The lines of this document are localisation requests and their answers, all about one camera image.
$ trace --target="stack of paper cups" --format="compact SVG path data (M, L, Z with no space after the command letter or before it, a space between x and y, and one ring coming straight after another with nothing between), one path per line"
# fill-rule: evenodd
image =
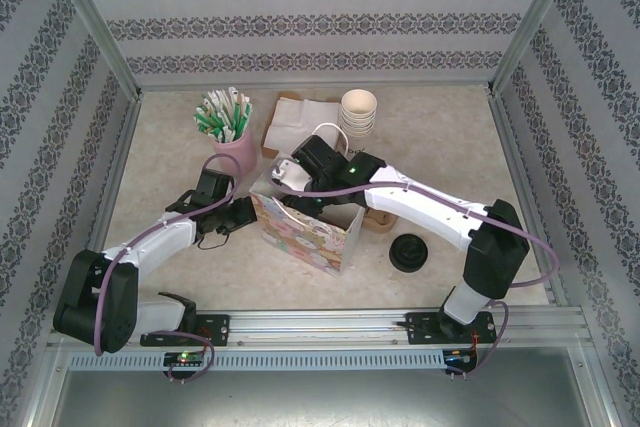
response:
M366 150L367 137L376 123L376 97L366 90L350 90L340 102L340 127L349 139L347 158Z

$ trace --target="patterned wallpaper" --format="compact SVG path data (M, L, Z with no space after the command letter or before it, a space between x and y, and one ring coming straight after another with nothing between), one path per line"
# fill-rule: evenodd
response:
M554 0L503 92L623 425L640 425L639 2Z
M128 102L70 0L0 0L0 426L91 238Z
M95 0L138 83L491 79L532 0Z

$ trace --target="beige floor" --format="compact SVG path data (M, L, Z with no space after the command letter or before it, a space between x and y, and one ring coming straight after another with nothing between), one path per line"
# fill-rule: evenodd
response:
M376 129L369 151L405 174L460 198L517 205L507 165L481 86L378 88ZM255 106L256 143L277 91L248 90ZM303 97L339 97L340 89L299 90ZM128 240L156 220L180 194L195 187L203 161L213 153L196 131L192 114L200 92L146 94L111 222L107 246ZM240 195L270 161L241 185ZM388 259L393 239L413 232L430 256L415 274ZM215 235L205 245L214 245ZM430 232L399 221L385 235L363 231L354 266L331 277L277 250L258 224L234 233L227 245L203 252L192 246L160 266L142 289L188 297L200 309L330 309L437 307L460 280L465 255ZM517 279L539 276L530 253ZM545 304L541 286L511 291L511 304Z

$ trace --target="pink cup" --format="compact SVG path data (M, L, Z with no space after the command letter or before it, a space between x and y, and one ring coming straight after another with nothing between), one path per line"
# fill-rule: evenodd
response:
M242 177L249 175L258 164L258 155L256 148L253 145L253 135L250 130L247 130L242 137L228 144L220 143L217 140L211 139L213 142L213 148L218 154L228 154L236 158L240 164L240 171ZM235 176L237 173L236 164L233 160L221 157L216 159L220 162L220 167L229 175Z

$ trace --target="black lid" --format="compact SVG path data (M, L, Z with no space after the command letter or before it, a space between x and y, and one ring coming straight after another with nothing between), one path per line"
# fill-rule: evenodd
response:
M389 249L389 260L393 266L408 274L420 270L428 256L427 244L413 234L403 234L397 237Z

